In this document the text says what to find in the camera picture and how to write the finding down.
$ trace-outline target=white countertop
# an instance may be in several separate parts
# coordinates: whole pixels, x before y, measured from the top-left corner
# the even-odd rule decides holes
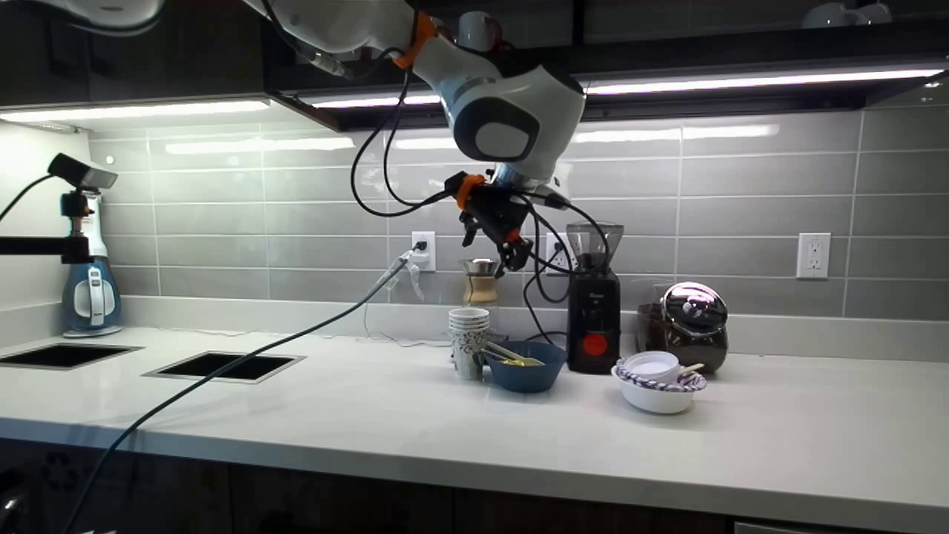
[[[101,340],[146,347],[135,353],[0,367],[0,437],[106,447],[190,383],[143,373],[276,337],[136,328]],[[949,364],[733,354],[691,409],[660,416],[627,405],[613,377],[566,367],[522,395],[487,370],[489,384],[457,380],[444,348],[309,336],[273,353],[307,358],[260,384],[205,385],[127,448],[801,523],[949,524]]]

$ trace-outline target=wall outlet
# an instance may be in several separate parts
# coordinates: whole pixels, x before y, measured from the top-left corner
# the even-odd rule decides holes
[[[425,250],[417,250],[409,257],[409,261],[418,265],[423,273],[435,272],[435,232],[412,232],[412,242],[409,247],[414,247],[418,242],[425,243]]]
[[[797,238],[797,277],[827,279],[830,234],[800,234]]]
[[[557,257],[550,263],[550,265],[555,265],[561,269],[566,269],[569,257],[569,261],[571,261],[573,264],[573,269],[577,269],[577,258],[573,256],[573,249],[570,248],[570,241],[567,240],[567,234],[561,232],[560,239],[562,239],[564,244],[567,246],[567,253],[564,254],[562,252],[558,254]],[[558,241],[553,235],[553,232],[547,232],[547,238],[544,240],[544,242],[547,244],[547,249],[544,252],[544,261],[547,261],[553,256],[553,253],[556,252],[557,249],[555,248],[555,245],[559,244],[560,241]],[[548,277],[565,277],[567,274],[558,273],[557,271],[548,268],[546,271],[544,271],[544,275]]]

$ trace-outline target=coffee grinder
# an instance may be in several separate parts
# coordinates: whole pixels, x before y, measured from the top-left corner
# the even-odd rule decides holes
[[[568,299],[567,364],[571,371],[609,374],[620,357],[620,280],[609,262],[623,238],[623,226],[597,225],[605,243],[589,222],[567,225],[567,239],[577,258]]]

